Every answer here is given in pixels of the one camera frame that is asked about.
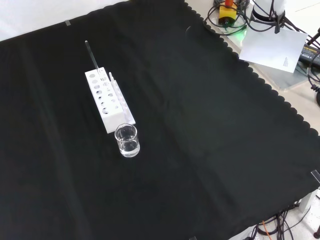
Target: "white test tube rack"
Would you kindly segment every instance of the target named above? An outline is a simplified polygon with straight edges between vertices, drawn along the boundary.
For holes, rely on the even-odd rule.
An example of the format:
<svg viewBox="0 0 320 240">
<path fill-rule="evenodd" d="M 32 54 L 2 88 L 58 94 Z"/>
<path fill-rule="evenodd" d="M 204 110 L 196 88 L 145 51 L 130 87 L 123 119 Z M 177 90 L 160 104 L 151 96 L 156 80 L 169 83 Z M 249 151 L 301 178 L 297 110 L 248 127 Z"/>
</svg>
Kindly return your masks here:
<svg viewBox="0 0 320 240">
<path fill-rule="evenodd" d="M 121 124 L 135 124 L 128 104 L 111 72 L 109 79 L 104 67 L 85 73 L 95 104 L 107 133 L 114 132 Z"/>
</svg>

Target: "black tablecloth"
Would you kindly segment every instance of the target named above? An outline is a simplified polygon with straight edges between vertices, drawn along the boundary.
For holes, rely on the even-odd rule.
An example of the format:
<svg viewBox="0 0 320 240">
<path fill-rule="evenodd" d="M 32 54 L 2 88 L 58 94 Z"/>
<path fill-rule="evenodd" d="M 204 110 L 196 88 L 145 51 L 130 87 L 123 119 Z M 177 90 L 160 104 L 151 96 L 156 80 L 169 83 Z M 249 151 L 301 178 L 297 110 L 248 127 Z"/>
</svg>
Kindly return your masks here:
<svg viewBox="0 0 320 240">
<path fill-rule="evenodd" d="M 227 240 L 316 189 L 318 133 L 185 3 L 70 22 L 0 43 L 2 240 Z M 133 159 L 95 106 L 85 40 L 136 120 Z"/>
</svg>

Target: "white paper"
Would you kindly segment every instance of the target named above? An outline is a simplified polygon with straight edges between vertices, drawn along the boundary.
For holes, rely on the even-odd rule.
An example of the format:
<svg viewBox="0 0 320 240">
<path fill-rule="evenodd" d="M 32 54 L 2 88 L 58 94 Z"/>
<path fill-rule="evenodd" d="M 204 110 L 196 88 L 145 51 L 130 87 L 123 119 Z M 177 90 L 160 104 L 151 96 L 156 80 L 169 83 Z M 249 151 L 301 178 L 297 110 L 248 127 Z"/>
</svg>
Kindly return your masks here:
<svg viewBox="0 0 320 240">
<path fill-rule="evenodd" d="M 251 22 L 253 28 L 268 28 L 267 25 Z M 239 58 L 248 62 L 293 73 L 307 34 L 281 28 L 275 34 L 275 28 L 264 32 L 248 28 L 242 42 Z"/>
</svg>

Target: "white wall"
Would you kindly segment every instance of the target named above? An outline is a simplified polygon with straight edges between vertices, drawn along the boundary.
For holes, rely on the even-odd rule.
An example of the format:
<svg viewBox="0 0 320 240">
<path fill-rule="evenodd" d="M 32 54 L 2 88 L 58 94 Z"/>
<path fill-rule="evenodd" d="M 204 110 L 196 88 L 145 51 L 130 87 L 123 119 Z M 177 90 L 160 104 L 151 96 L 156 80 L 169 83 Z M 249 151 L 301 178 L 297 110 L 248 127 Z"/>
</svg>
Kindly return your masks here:
<svg viewBox="0 0 320 240">
<path fill-rule="evenodd" d="M 0 41 L 126 0 L 0 0 Z"/>
</svg>

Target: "orange cable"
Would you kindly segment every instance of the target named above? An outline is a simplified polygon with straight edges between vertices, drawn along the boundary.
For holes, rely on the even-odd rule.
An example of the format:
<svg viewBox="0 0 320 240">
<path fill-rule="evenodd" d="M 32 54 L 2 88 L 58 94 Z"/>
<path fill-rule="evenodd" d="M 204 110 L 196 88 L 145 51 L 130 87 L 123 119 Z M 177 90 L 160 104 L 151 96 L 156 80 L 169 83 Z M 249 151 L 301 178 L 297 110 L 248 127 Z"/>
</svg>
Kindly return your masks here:
<svg viewBox="0 0 320 240">
<path fill-rule="evenodd" d="M 262 224 L 263 224 L 263 226 L 264 226 L 264 230 L 265 230 L 266 234 L 268 235 L 269 239 L 272 240 L 271 237 L 270 237 L 270 235 L 269 235 L 269 232 L 268 232 L 268 230 L 267 230 L 267 228 L 266 228 L 265 221 L 262 221 Z"/>
</svg>

